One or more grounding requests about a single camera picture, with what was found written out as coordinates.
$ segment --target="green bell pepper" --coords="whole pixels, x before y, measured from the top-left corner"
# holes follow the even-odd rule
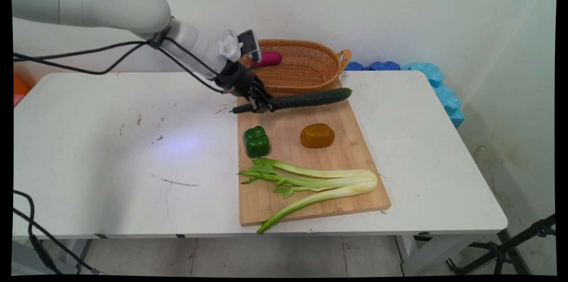
[[[250,158],[265,156],[270,151],[268,136],[261,126],[246,130],[243,134],[243,141],[245,149],[247,149],[247,155]]]

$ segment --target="basket handle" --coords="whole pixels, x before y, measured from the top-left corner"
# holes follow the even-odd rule
[[[351,59],[351,51],[349,49],[339,51],[339,53],[337,53],[337,57],[341,59],[341,56],[343,56],[343,61],[341,62],[341,70],[339,71],[340,73],[345,70],[345,67],[349,63],[349,59]]]

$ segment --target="white wall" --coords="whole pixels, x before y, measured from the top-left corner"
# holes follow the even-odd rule
[[[312,40],[335,51],[351,49],[352,59],[429,61],[446,73],[446,84],[466,102],[495,53],[521,25],[536,0],[168,0],[177,19],[189,21],[216,41],[225,27],[253,28],[259,39]],[[138,39],[104,28],[58,27],[13,19],[14,51],[49,55]],[[89,69],[105,69],[124,50],[65,59]],[[179,70],[164,55],[144,48],[117,71]],[[16,68],[34,81],[53,71],[43,65]]]
[[[177,19],[216,41],[221,30],[259,39],[312,40],[352,60],[433,62],[463,102],[460,133],[497,192],[516,233],[554,211],[553,68],[556,0],[168,0]],[[115,29],[58,27],[13,19],[14,51],[39,56],[137,39]],[[59,60],[103,70],[124,50]],[[55,71],[14,66],[24,81]],[[116,71],[178,71],[153,49]],[[534,272],[556,272],[554,238],[523,247]]]
[[[475,90],[463,113],[464,143],[515,235],[555,212],[556,0],[539,0]],[[556,238],[519,246],[534,274],[556,274]]]

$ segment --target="blue foam block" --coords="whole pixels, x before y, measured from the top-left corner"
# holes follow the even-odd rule
[[[434,92],[449,115],[454,114],[460,108],[461,101],[456,98],[454,90],[446,87],[442,82],[440,82],[439,87],[434,88]]]
[[[347,66],[345,66],[345,71],[361,71],[363,69],[363,65],[357,62],[349,62]]]
[[[424,73],[428,81],[430,81],[430,85],[433,87],[439,87],[444,79],[444,74],[440,73],[440,69],[434,64],[412,62],[410,65],[404,67],[403,70],[416,70]]]
[[[461,110],[458,109],[453,114],[450,114],[450,120],[452,120],[452,123],[457,129],[460,127],[461,123],[465,120],[465,116],[463,115]]]
[[[385,63],[373,62],[371,64],[371,68],[377,71],[400,70],[400,66],[392,61],[387,61]]]

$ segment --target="celery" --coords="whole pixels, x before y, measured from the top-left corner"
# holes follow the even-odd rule
[[[294,191],[318,191],[308,197],[296,201],[287,207],[276,212],[269,219],[262,222],[260,229],[256,231],[262,234],[272,225],[276,224],[286,215],[307,207],[310,204],[318,203],[329,199],[360,195],[375,189],[377,186],[377,176],[370,170],[315,170],[293,165],[273,159],[259,157],[253,160],[254,166],[249,171],[240,171],[240,175],[251,177],[242,184],[252,183],[258,179],[275,181],[276,189],[274,192],[282,193],[284,199],[290,197]],[[282,169],[297,175],[314,177],[317,179],[303,179],[296,177],[286,177],[274,168]]]

